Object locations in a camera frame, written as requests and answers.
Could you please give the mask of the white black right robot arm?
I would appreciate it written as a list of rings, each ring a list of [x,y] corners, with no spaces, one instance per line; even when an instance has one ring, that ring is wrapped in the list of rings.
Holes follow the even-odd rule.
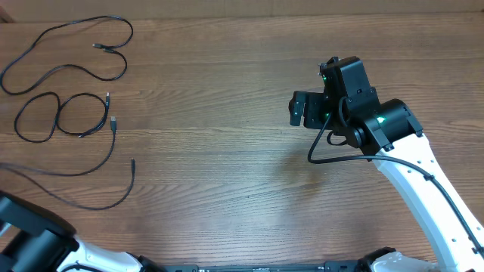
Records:
[[[332,57],[319,66],[321,92],[295,91],[288,104],[290,124],[343,138],[358,156],[307,160],[321,165],[366,160],[396,188],[423,230],[436,261],[409,258],[383,247],[350,271],[481,271],[483,226],[446,177],[422,125],[399,99],[381,103],[358,57]]]

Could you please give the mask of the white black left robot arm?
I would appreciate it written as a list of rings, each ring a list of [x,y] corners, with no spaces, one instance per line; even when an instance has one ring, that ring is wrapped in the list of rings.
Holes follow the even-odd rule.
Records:
[[[12,226],[19,232],[1,250],[2,272],[163,270],[143,256],[84,243],[60,216],[1,192],[1,234]]]

